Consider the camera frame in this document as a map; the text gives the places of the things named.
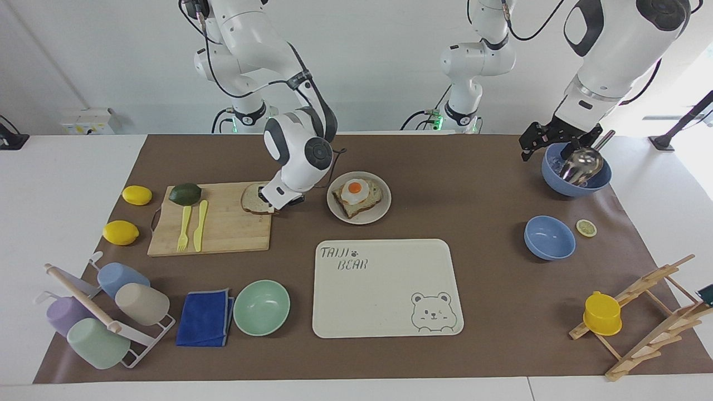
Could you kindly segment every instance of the electrical outlet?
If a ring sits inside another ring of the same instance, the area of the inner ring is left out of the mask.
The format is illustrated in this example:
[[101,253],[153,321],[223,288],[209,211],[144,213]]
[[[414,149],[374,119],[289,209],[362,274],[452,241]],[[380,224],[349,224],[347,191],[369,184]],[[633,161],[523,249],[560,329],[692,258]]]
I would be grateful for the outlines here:
[[113,135],[121,127],[108,108],[66,108],[60,124],[71,135]]

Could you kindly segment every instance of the white plate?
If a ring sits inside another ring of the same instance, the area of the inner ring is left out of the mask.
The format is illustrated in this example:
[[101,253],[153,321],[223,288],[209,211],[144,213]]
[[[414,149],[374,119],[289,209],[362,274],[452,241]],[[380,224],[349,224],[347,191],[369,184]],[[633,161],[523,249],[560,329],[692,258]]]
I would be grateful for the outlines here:
[[[336,198],[332,195],[332,192],[353,178],[365,178],[377,183],[381,187],[383,197],[381,198],[381,202],[377,203],[373,208],[363,211],[353,218],[347,218],[347,214],[338,204]],[[386,212],[389,211],[389,208],[391,207],[391,190],[384,180],[372,173],[367,173],[366,171],[352,171],[351,173],[343,174],[332,181],[332,184],[327,190],[327,206],[329,206],[332,214],[334,214],[341,221],[346,221],[349,224],[356,225],[369,224],[384,217]]]
[[442,240],[330,240],[314,255],[321,338],[456,335],[463,311]]

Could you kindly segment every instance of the lemon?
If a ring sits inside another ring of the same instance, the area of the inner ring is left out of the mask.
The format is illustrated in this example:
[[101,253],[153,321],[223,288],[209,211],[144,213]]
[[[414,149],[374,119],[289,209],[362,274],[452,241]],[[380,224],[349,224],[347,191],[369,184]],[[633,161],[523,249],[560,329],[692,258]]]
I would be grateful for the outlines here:
[[577,231],[587,238],[592,238],[597,235],[597,226],[589,220],[579,220],[577,222]]
[[132,205],[142,206],[151,202],[151,190],[142,186],[128,186],[121,192],[121,197]]
[[138,228],[124,220],[115,220],[104,226],[101,235],[114,245],[129,245],[138,237]]

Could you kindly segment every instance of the wooden cutting board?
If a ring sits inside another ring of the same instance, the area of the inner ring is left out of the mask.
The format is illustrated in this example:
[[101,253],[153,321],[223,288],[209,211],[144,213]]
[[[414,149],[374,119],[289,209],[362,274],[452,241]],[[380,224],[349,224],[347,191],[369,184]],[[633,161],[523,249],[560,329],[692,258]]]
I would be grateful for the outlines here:
[[188,223],[188,247],[183,252],[176,250],[183,207],[168,200],[173,187],[166,188],[161,203],[161,216],[148,246],[148,255],[197,255],[270,249],[272,216],[248,213],[240,205],[243,191],[251,184],[198,184],[202,189],[201,200],[208,201],[201,252],[196,252],[193,246],[193,231],[198,227],[197,203],[193,206]]

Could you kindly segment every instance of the blue cloth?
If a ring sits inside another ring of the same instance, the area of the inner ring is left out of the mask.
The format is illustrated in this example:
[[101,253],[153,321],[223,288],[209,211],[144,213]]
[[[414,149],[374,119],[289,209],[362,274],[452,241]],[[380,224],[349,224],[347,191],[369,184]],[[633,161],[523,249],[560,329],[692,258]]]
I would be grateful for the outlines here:
[[228,288],[188,293],[183,303],[176,345],[179,347],[223,347],[230,327],[234,298]]

